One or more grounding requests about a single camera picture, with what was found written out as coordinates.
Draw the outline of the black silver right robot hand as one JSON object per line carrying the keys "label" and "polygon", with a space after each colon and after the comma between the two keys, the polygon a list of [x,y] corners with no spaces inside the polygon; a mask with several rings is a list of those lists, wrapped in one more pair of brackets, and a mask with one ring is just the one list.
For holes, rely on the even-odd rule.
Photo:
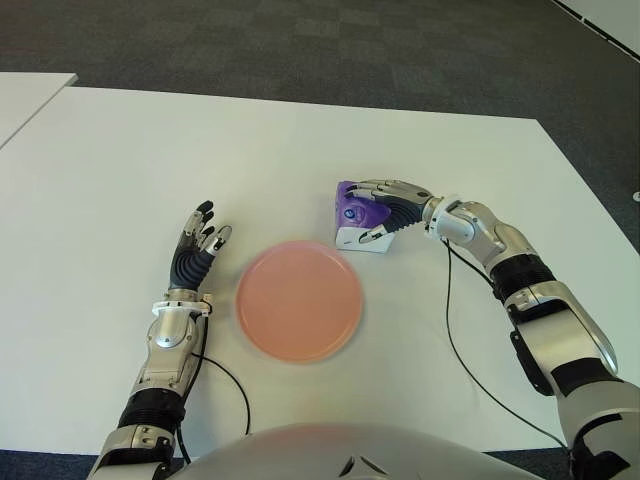
{"label": "black silver right robot hand", "polygon": [[360,244],[367,244],[422,222],[425,208],[433,195],[423,187],[404,181],[371,179],[349,186],[344,197],[365,199],[390,210],[382,223],[359,237]]}

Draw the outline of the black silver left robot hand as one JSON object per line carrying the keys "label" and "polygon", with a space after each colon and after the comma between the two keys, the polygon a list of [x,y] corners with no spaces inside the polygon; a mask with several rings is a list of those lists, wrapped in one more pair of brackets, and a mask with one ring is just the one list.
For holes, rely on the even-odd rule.
{"label": "black silver left robot hand", "polygon": [[169,289],[197,291],[215,258],[230,240],[232,227],[209,225],[214,217],[211,200],[201,203],[188,217],[174,250]]}

